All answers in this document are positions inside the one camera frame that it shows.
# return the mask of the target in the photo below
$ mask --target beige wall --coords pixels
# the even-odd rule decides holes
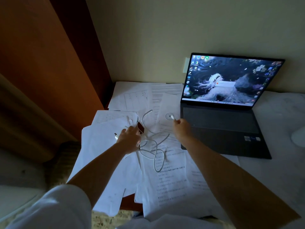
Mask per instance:
[[[305,92],[305,0],[86,0],[113,81],[184,82],[192,52],[285,58]]]

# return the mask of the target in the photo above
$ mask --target hand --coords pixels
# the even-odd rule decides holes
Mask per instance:
[[[139,143],[141,142],[140,131],[137,127],[134,128],[132,126],[127,130],[123,129],[116,142],[122,146],[124,152],[130,154],[139,148]]]
[[[191,126],[185,119],[173,120],[173,132],[181,144],[193,138]]]

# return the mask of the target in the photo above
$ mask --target wall outlet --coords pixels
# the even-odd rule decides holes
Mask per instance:
[[[188,72],[189,62],[190,62],[190,58],[185,58],[184,67],[183,67],[183,73],[187,73]]]

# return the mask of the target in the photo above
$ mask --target forearm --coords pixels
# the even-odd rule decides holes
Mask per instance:
[[[237,228],[279,228],[300,216],[245,170],[195,138],[181,142]]]
[[[114,144],[81,169],[67,184],[81,188],[93,208],[125,154],[124,146]]]

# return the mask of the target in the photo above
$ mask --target laptop screen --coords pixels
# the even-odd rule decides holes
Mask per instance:
[[[192,54],[182,100],[253,106],[283,62]]]

